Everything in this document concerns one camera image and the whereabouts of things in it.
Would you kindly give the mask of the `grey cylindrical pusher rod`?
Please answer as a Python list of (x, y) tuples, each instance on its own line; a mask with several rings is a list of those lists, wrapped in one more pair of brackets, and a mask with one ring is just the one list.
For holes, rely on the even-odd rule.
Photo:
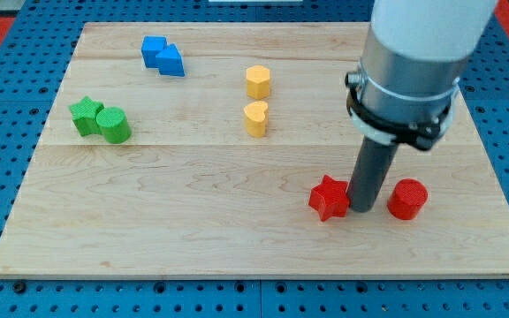
[(368, 137), (363, 139), (346, 190), (351, 210), (365, 213), (373, 208), (397, 149), (397, 144), (383, 145)]

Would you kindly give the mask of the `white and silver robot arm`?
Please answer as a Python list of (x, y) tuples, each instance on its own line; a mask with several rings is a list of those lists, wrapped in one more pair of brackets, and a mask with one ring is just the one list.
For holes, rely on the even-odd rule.
[(429, 151), (446, 134), (460, 76), (498, 0), (376, 0), (346, 108), (363, 141), (346, 195), (370, 211), (399, 145)]

